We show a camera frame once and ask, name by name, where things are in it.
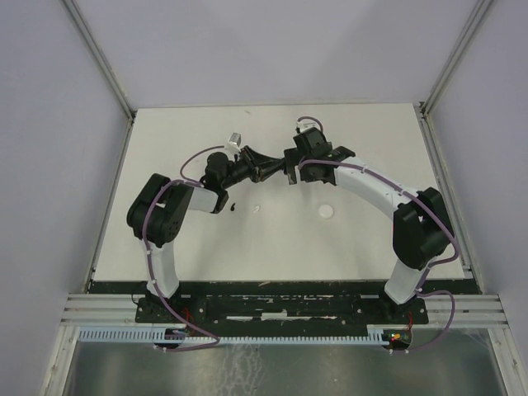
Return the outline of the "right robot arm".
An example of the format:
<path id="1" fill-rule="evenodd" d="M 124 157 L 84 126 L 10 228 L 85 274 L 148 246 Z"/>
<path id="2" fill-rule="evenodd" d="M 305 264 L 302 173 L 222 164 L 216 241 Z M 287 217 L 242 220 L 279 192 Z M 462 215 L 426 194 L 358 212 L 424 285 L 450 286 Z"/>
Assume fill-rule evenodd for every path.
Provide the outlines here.
<path id="1" fill-rule="evenodd" d="M 397 257 L 379 315 L 396 323 L 408 314 L 429 271 L 460 254 L 442 194 L 434 187 L 417 190 L 368 166 L 345 147 L 334 148 L 315 127 L 298 127 L 295 147 L 284 151 L 289 183 L 329 183 L 356 194 L 393 222 L 392 246 Z"/>

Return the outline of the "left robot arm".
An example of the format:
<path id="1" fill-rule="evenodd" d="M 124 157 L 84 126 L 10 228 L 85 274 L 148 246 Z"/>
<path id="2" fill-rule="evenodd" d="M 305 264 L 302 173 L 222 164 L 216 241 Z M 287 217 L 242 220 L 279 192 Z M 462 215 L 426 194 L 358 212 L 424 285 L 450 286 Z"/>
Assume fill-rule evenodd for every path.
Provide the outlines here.
<path id="1" fill-rule="evenodd" d="M 272 158 L 245 146 L 230 159 L 217 146 L 210 148 L 205 173 L 198 181 L 172 180 L 154 173 L 135 198 L 126 216 L 133 235 L 142 242 L 148 269 L 148 291 L 156 295 L 153 310 L 163 321 L 182 314 L 182 301 L 173 296 L 180 285 L 174 240 L 189 210 L 218 214 L 229 199 L 228 189 L 246 179 L 264 182 L 285 169 L 283 158 Z"/>

